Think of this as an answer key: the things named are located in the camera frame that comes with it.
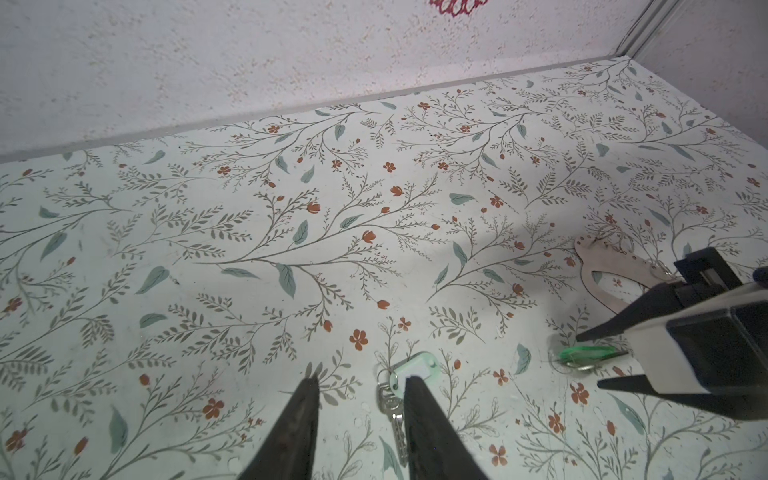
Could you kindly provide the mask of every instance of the key tag label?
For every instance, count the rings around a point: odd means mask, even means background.
[[[440,375],[440,364],[437,357],[429,352],[421,352],[408,362],[397,367],[389,376],[389,391],[399,399],[406,396],[406,379],[418,376],[427,386],[434,384]]]

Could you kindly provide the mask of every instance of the orange flower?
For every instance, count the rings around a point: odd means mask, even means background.
[[[80,455],[83,450],[85,450],[85,446],[88,444],[88,437],[83,437],[80,442],[78,442],[77,445],[74,446],[74,454]]]
[[[22,306],[22,298],[20,296],[17,296],[16,298],[11,298],[8,301],[8,306],[3,310],[3,313],[8,312],[15,312],[17,308]]]
[[[9,452],[17,452],[24,446],[24,437],[27,436],[27,429],[21,431],[15,430],[11,437],[5,442],[5,449]]]
[[[493,466],[496,467],[499,463],[502,464],[502,467],[507,465],[507,459],[504,458],[504,455],[507,455],[507,449],[505,449],[503,445],[498,448],[498,451],[496,451],[496,445],[491,445],[491,448],[488,449],[488,451],[493,454],[493,458],[491,459]]]
[[[504,369],[499,369],[498,372],[493,372],[493,378],[498,379],[498,386],[503,386],[509,381],[509,378],[504,374]]]
[[[210,420],[213,417],[219,418],[219,411],[224,408],[224,402],[219,400],[218,402],[214,399],[208,400],[208,405],[203,407],[203,413],[205,414],[205,419]]]
[[[571,385],[571,391],[573,392],[571,394],[571,400],[574,401],[574,403],[578,404],[579,402],[587,405],[587,399],[589,398],[589,392],[584,389],[583,383],[578,383],[576,385],[577,388],[574,388],[573,385]]]
[[[560,416],[557,413],[554,413],[554,416],[548,415],[549,417],[549,428],[552,429],[555,433],[562,433],[565,431],[565,427],[563,426],[562,422],[560,422]]]
[[[368,345],[366,331],[355,329],[355,331],[352,332],[352,335],[349,336],[349,341],[355,344],[355,349],[358,352],[362,352],[362,346]]]

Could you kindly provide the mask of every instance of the white floral surface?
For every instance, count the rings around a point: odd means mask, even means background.
[[[490,478],[759,478],[765,422],[551,360],[611,316],[574,236],[746,279],[766,170],[626,58],[0,165],[0,478],[233,478],[313,372],[315,477],[401,478],[376,377],[421,351]]]

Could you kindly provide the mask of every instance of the wall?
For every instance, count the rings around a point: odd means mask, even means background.
[[[5,0],[0,157],[609,55],[643,7]]]
[[[687,0],[635,59],[768,147],[768,2]]]

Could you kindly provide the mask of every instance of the silver key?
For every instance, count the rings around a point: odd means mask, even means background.
[[[406,443],[406,434],[402,429],[402,400],[392,394],[389,385],[384,383],[378,386],[376,400],[379,403],[379,410],[389,417],[392,423],[392,429],[395,431],[395,446],[400,465],[408,465],[408,444]]]

